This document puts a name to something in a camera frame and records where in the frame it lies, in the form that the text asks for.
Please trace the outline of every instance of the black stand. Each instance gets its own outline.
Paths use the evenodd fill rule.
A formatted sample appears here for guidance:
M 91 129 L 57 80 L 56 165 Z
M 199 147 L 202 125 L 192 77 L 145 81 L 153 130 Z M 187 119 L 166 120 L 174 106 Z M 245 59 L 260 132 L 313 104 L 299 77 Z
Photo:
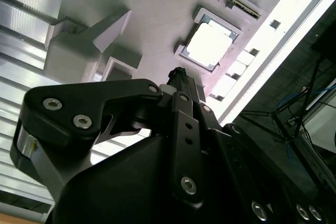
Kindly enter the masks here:
M 54 197 L 48 223 L 336 223 L 329 198 L 313 202 L 243 129 L 219 125 L 184 69 L 169 76 L 162 89 L 129 80 L 27 92 L 11 157 Z M 94 144 L 141 128 L 151 136 L 91 165 Z
M 318 70 L 320 68 L 320 64 L 324 61 L 324 58 L 321 57 L 315 65 L 311 80 L 308 84 L 308 86 L 306 87 L 306 89 L 304 91 L 302 91 L 299 95 L 295 96 L 294 98 L 290 99 L 289 101 L 287 101 L 286 103 L 282 104 L 280 107 L 278 107 L 276 110 L 272 111 L 272 112 L 267 112 L 267 111 L 251 111 L 251 110 L 243 110 L 241 112 L 241 114 L 239 115 L 242 119 L 244 119 L 245 121 L 253 124 L 254 126 L 262 129 L 263 131 L 269 133 L 270 135 L 276 137 L 277 139 L 279 139 L 282 142 L 286 142 L 286 141 L 292 141 L 293 139 L 295 139 L 300 132 L 300 128 L 303 125 L 303 117 L 306 114 L 306 107 L 308 106 L 309 103 L 309 99 L 310 99 L 310 95 L 314 86 L 314 82 L 318 73 Z M 294 130 L 293 135 L 291 135 L 286 128 L 284 127 L 284 125 L 281 123 L 281 121 L 279 120 L 278 114 L 281 113 L 282 111 L 284 111 L 285 109 L 287 109 L 288 107 L 290 107 L 291 105 L 293 105 L 294 103 L 296 103 L 297 101 L 299 101 L 301 98 L 304 97 L 304 102 L 303 102 L 303 106 L 300 112 L 300 115 L 297 119 L 297 125 L 296 128 Z M 274 120 L 274 122 L 277 124 L 277 126 L 279 127 L 282 136 L 277 134 L 276 132 L 270 130 L 267 127 L 264 127 L 263 125 L 257 123 L 256 121 L 250 119 L 247 117 L 247 115 L 254 115 L 254 116 L 270 116 L 272 118 L 272 120 Z

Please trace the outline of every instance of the screw head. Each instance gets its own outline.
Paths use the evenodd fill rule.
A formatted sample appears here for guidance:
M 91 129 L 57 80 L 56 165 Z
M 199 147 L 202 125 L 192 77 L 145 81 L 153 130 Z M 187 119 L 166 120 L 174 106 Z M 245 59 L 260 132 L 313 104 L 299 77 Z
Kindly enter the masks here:
M 153 91 L 154 93 L 157 93 L 157 88 L 156 87 L 154 87 L 154 86 L 149 86 L 149 89 L 151 90 L 151 91 Z
M 181 186 L 187 194 L 194 195 L 197 192 L 195 182 L 189 177 L 185 176 L 181 179 Z
M 259 218 L 261 221 L 266 221 L 267 220 L 267 215 L 264 210 L 264 208 L 259 204 L 258 202 L 252 201 L 251 204 L 252 210 L 254 214 Z
M 86 115 L 76 115 L 73 118 L 73 124 L 80 129 L 88 129 L 89 127 L 92 126 L 92 121 L 91 118 L 86 116 Z
M 304 220 L 309 220 L 309 215 L 303 207 L 301 207 L 300 205 L 296 205 L 296 210 Z
M 240 134 L 240 130 L 236 126 L 232 126 L 232 130 L 236 132 L 237 134 Z
M 43 106 L 47 110 L 60 110 L 62 108 L 62 103 L 55 98 L 47 98 L 43 101 Z
M 186 97 L 185 95 L 182 95 L 182 94 L 181 94 L 180 97 L 181 97 L 181 99 L 182 99 L 183 101 L 186 101 L 186 102 L 187 102 L 187 101 L 189 100 L 188 97 Z
M 309 206 L 309 210 L 311 212 L 311 214 L 315 217 L 315 219 L 317 219 L 318 221 L 322 220 L 322 216 L 320 215 L 319 212 L 316 211 L 316 209 L 312 206 Z
M 211 113 L 211 109 L 207 105 L 203 105 L 203 108 L 206 112 Z

